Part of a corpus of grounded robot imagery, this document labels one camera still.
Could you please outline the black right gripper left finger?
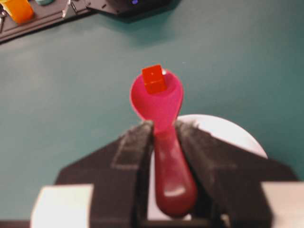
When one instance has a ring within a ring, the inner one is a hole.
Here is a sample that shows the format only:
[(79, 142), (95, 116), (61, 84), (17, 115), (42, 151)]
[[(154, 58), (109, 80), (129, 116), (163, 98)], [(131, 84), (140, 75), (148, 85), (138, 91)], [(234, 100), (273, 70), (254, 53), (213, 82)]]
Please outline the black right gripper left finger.
[(153, 123), (62, 168), (56, 185), (93, 184), (91, 228), (140, 228), (147, 218)]

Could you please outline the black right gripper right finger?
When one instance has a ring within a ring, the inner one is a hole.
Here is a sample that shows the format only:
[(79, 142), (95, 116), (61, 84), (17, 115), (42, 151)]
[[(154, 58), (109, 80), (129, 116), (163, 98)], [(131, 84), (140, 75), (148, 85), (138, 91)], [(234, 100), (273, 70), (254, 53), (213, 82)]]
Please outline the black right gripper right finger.
[(177, 121), (178, 138), (198, 184), (233, 228), (299, 227), (299, 178), (287, 165)]

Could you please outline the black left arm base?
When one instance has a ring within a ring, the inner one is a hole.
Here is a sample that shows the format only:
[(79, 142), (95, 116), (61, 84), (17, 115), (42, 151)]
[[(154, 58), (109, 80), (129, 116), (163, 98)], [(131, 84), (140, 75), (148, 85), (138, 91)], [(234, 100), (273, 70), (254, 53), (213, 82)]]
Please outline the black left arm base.
[(171, 0), (86, 0), (88, 9), (118, 17), (131, 17), (165, 7)]

